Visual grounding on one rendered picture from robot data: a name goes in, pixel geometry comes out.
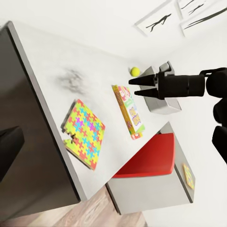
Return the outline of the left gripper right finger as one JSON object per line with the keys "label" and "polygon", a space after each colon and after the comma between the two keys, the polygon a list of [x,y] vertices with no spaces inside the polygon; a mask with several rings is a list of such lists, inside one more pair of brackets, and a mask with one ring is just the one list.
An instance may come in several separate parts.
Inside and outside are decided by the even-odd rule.
{"label": "left gripper right finger", "polygon": [[227,128],[216,126],[212,142],[227,164]]}

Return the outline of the tennis ball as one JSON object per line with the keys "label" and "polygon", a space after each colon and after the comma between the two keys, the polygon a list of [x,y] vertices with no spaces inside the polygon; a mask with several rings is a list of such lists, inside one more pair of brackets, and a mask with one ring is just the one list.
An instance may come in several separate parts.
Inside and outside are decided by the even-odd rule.
{"label": "tennis ball", "polygon": [[138,67],[134,67],[130,70],[130,74],[133,76],[133,77],[137,77],[139,74],[140,74],[140,70]]}

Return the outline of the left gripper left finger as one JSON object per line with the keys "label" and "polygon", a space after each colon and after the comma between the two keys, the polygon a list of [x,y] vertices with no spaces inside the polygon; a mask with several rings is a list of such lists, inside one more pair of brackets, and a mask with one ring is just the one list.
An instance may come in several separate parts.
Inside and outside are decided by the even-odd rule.
{"label": "left gripper left finger", "polygon": [[20,126],[0,131],[0,183],[25,143]]}

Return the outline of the board game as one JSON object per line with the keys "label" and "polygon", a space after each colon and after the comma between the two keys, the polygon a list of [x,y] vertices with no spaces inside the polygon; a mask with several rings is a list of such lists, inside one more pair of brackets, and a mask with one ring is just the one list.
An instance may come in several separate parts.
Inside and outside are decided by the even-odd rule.
{"label": "board game", "polygon": [[141,138],[142,132],[145,131],[144,124],[136,104],[132,98],[129,87],[115,85],[112,87],[124,119],[133,140]]}

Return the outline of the jigsaw puzzle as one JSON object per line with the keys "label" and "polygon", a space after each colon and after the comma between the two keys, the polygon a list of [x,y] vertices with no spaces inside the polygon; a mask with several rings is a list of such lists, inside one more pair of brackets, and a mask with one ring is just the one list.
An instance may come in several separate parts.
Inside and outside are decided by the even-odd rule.
{"label": "jigsaw puzzle", "polygon": [[65,147],[95,171],[105,125],[78,99],[64,126],[65,133],[73,136],[73,140],[63,140]]}
{"label": "jigsaw puzzle", "polygon": [[189,172],[189,168],[187,167],[187,165],[183,162],[183,167],[184,167],[184,171],[185,171],[185,176],[186,176],[186,181],[188,183],[188,185],[195,190],[195,186],[193,185],[193,181],[192,181],[192,175]]}

